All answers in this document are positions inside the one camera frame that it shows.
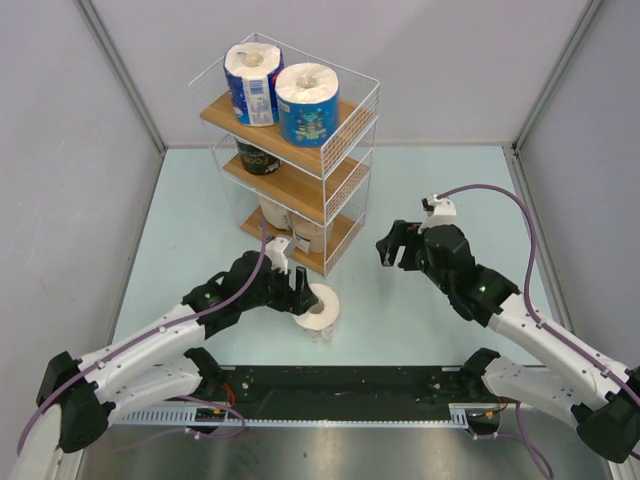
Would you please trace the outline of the light blue paper roll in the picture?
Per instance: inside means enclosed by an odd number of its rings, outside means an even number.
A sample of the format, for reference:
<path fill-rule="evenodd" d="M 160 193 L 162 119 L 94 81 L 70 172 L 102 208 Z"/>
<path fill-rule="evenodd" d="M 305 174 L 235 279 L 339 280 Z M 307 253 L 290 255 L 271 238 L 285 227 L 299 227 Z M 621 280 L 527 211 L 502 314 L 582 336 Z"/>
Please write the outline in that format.
<path fill-rule="evenodd" d="M 300 148 L 321 147 L 338 128 L 339 79 L 323 64 L 285 67 L 275 83 L 283 138 Z"/>

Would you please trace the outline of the dark blue paper roll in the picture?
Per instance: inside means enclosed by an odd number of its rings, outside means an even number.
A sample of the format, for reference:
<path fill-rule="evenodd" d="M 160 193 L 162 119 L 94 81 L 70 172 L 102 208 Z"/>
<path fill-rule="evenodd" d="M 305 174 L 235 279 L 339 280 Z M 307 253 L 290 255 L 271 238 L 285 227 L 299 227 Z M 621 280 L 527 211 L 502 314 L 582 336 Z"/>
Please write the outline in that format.
<path fill-rule="evenodd" d="M 236 119 L 243 125 L 277 124 L 275 82 L 284 68 L 279 47 L 259 42 L 233 45 L 224 58 L 224 73 Z"/>

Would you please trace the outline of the black paper roll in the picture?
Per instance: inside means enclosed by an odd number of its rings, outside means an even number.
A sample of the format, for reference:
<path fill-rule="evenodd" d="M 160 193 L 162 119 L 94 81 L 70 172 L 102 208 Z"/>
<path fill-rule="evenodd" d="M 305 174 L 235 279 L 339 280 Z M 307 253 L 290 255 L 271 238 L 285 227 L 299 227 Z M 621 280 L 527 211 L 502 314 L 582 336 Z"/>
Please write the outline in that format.
<path fill-rule="evenodd" d="M 252 144 L 239 138 L 235 138 L 235 143 L 243 168 L 252 175 L 269 175 L 282 165 L 279 158 Z"/>

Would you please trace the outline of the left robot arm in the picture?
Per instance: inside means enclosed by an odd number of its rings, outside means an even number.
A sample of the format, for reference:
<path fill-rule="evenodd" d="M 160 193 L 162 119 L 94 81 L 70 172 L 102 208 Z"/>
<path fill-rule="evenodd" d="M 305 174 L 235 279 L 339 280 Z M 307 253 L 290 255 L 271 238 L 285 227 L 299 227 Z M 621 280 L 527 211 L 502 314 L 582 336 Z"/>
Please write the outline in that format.
<path fill-rule="evenodd" d="M 50 359 L 36 396 L 38 414 L 59 409 L 53 444 L 75 453 L 132 411 L 181 396 L 210 399 L 221 376 L 202 346 L 206 340 L 245 312 L 266 307 L 300 316 L 317 302 L 306 268 L 289 269 L 272 242 L 264 252 L 246 251 L 141 332 L 79 358 L 63 351 Z"/>

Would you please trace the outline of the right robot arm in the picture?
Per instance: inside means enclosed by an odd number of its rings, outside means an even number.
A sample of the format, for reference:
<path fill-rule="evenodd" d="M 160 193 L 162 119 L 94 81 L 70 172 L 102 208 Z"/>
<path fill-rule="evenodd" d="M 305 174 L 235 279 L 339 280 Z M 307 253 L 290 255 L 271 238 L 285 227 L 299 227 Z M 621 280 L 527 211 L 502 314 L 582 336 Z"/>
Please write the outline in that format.
<path fill-rule="evenodd" d="M 385 267 L 419 271 L 463 319 L 524 348 L 551 371 L 530 372 L 501 357 L 463 373 L 473 401 L 491 394 L 520 400 L 573 427 L 608 461 L 623 463 L 639 444 L 639 370 L 630 368 L 529 308 L 523 292 L 499 272 L 475 261 L 455 225 L 428 228 L 397 220 L 375 248 Z"/>

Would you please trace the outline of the beige paper roll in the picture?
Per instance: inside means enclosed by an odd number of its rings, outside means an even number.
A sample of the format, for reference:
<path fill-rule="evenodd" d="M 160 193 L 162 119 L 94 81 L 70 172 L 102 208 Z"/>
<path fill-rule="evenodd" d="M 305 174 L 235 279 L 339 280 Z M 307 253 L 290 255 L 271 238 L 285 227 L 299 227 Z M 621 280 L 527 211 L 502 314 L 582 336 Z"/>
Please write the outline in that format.
<path fill-rule="evenodd" d="M 259 195 L 258 199 L 262 214 L 270 225 L 279 230 L 293 229 L 289 209 L 262 195 Z"/>

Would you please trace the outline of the brown paper roll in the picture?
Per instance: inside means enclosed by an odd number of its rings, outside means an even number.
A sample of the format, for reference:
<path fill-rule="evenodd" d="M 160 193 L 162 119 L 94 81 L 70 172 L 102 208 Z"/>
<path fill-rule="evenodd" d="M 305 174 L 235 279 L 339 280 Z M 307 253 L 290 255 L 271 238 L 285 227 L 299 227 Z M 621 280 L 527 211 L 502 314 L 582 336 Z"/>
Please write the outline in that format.
<path fill-rule="evenodd" d="M 296 246 L 305 253 L 322 253 L 333 235 L 333 223 L 316 225 L 304 217 L 292 213 L 293 239 Z"/>

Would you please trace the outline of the white dotted paper roll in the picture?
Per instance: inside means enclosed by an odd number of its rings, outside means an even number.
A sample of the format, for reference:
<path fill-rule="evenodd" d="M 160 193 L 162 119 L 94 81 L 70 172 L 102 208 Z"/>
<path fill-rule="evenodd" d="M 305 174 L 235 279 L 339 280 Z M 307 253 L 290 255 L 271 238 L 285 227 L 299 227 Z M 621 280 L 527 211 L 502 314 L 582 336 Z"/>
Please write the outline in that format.
<path fill-rule="evenodd" d="M 310 288 L 318 301 L 302 315 L 294 315 L 293 319 L 312 341 L 329 342 L 340 323 L 339 297 L 333 289 L 321 283 L 311 283 Z"/>

